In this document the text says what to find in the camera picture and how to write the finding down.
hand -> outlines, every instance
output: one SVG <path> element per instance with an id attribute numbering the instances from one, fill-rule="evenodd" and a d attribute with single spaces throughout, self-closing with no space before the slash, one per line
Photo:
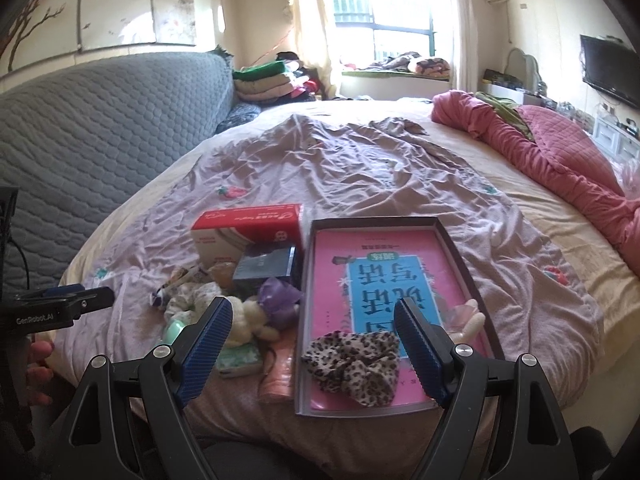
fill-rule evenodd
<path id="1" fill-rule="evenodd" d="M 36 341 L 29 348 L 30 364 L 37 364 L 27 368 L 28 401 L 31 406 L 49 406 L 53 399 L 36 388 L 48 383 L 53 378 L 53 370 L 40 364 L 53 352 L 53 343 Z"/>

television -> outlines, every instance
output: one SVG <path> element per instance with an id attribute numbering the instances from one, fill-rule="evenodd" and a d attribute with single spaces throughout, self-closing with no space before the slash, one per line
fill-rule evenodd
<path id="1" fill-rule="evenodd" d="M 640 56 L 623 44 L 581 36 L 584 77 L 591 87 L 640 110 Z"/>

curtain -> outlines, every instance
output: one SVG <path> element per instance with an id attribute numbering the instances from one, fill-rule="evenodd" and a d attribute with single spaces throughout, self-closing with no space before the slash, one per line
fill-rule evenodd
<path id="1" fill-rule="evenodd" d="M 303 63 L 318 69 L 329 97 L 337 91 L 340 63 L 335 49 L 335 23 L 328 0 L 289 0 L 296 53 Z"/>
<path id="2" fill-rule="evenodd" d="M 472 0 L 451 0 L 453 27 L 452 84 L 467 92 L 478 90 L 478 23 Z"/>

white drawer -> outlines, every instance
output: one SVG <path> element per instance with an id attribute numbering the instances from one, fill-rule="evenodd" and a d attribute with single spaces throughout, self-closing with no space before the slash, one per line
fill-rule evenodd
<path id="1" fill-rule="evenodd" d="M 640 144 L 624 134 L 620 135 L 620 142 L 616 155 L 618 156 L 618 158 L 621 158 L 623 160 L 640 158 Z"/>
<path id="2" fill-rule="evenodd" d="M 619 133 L 607 124 L 597 122 L 593 131 L 593 142 L 611 155 L 616 154 Z"/>

screw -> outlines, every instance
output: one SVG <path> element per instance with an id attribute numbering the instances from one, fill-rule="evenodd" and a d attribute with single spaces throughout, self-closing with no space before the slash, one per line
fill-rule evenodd
<path id="1" fill-rule="evenodd" d="M 538 360 L 531 354 L 524 354 L 522 356 L 522 362 L 527 366 L 535 366 L 538 364 Z"/>
<path id="2" fill-rule="evenodd" d="M 473 355 L 473 353 L 474 349 L 469 345 L 456 346 L 456 354 L 458 354 L 460 357 L 469 357 L 470 355 Z"/>
<path id="3" fill-rule="evenodd" d="M 97 355 L 93 359 L 91 359 L 91 366 L 94 368 L 101 368 L 107 362 L 107 359 L 104 355 Z"/>
<path id="4" fill-rule="evenodd" d="M 171 348 L 169 348 L 167 345 L 160 345 L 154 348 L 154 357 L 157 357 L 159 359 L 167 357 L 170 353 Z"/>

